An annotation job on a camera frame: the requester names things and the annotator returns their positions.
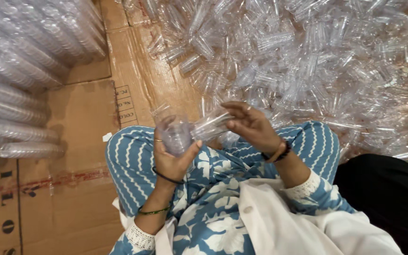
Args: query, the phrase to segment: cardboard box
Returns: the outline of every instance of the cardboard box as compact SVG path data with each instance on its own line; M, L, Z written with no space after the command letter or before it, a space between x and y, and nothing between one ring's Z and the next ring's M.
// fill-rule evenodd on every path
M0 160L0 255L108 254L123 229L111 205L117 194L102 136L130 125L154 126L150 109L161 102L191 121L199 117L200 94L177 67L145 51L160 27L127 19L115 0L96 4L108 59L75 67L67 86L42 95L51 108L47 128L60 134L65 156Z

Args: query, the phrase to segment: green bangle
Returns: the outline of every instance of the green bangle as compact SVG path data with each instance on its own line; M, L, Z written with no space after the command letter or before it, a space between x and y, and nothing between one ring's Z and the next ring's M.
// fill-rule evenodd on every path
M157 213L161 213L161 212L167 211L167 210L169 210L169 209L171 208L171 206L168 206L168 207L165 208L165 209L161 209L161 210L155 211L155 212L141 212L141 209L142 209L142 208L143 208L143 206L140 206L140 207L138 208L138 214L142 214L142 215L152 215L152 214L157 214Z

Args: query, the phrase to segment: woman's right hand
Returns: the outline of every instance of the woman's right hand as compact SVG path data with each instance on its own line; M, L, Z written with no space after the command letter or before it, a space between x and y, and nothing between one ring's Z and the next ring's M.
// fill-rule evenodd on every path
M227 128L253 147L268 155L273 155L279 149L286 150L286 142L276 134L264 113L245 102L230 101L221 106L235 117L226 123Z

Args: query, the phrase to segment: black hair tie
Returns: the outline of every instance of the black hair tie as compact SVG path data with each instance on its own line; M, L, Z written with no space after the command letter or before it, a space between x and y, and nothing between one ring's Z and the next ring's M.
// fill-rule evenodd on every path
M174 181L174 180L162 175L161 173L157 172L155 166L152 167L152 172L156 173L158 176L162 177L163 179L167 180L168 182L172 182L172 183L175 183L175 184L184 184L184 182Z

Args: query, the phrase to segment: black fabric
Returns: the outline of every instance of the black fabric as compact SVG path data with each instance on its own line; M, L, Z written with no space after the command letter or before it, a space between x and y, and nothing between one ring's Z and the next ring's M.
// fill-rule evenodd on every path
M388 232L408 253L408 163L363 154L338 166L334 184L351 206Z

